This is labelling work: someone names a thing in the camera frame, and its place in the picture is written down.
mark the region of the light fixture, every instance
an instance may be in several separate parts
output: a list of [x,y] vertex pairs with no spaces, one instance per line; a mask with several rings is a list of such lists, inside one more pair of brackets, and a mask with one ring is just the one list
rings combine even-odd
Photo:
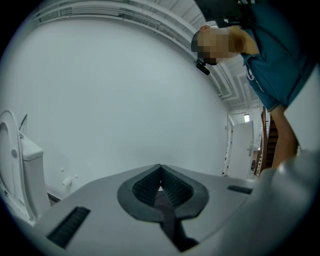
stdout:
[[249,122],[250,121],[250,115],[249,114],[245,114],[244,115],[244,122]]

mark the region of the staircase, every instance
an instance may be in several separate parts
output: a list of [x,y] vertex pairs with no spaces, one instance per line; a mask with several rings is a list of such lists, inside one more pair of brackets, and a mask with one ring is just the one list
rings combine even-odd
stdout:
[[[262,122],[266,120],[265,112],[262,113],[261,117],[262,117]],[[262,124],[261,126],[261,130],[263,130],[265,127],[265,134],[267,136],[266,136],[265,142],[263,138],[261,138],[260,152],[258,154],[259,160],[258,160],[257,168],[255,171],[255,175],[258,175],[258,176],[261,174],[261,172],[264,169],[270,168],[272,166],[272,163],[274,161],[274,156],[275,156],[276,144],[278,141],[278,130],[276,128],[276,124],[272,116],[270,117],[270,125],[268,124],[269,122],[266,120],[265,123]]]
[[274,161],[277,141],[278,141],[278,130],[276,128],[275,121],[271,116],[270,132],[269,132],[268,142],[266,145],[266,159],[265,159],[264,168],[270,168],[272,166],[272,163]]
[[[268,131],[269,131],[269,121],[268,120],[266,120],[265,121],[265,123],[266,123],[266,133],[268,134]],[[261,125],[261,128],[260,128],[260,134],[262,134],[262,129],[263,129],[263,127],[262,127],[262,125]],[[262,161],[262,154],[259,154],[260,155],[260,158],[258,159],[258,173],[260,172],[260,166],[261,166],[261,161]]]

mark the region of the toilet lid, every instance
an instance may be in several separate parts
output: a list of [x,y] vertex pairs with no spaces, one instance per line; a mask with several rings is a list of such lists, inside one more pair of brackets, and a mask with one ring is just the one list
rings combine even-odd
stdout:
[[17,119],[9,110],[0,115],[0,192],[10,210],[34,219],[24,183],[20,132]]

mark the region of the white wall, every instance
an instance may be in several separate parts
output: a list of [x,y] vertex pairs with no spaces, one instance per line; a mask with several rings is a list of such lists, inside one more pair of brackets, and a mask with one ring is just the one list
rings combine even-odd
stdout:
[[18,122],[28,114],[23,132],[44,150],[47,188],[59,198],[151,164],[221,174],[227,110],[189,58],[145,29],[47,23],[2,63],[0,77],[0,111]]

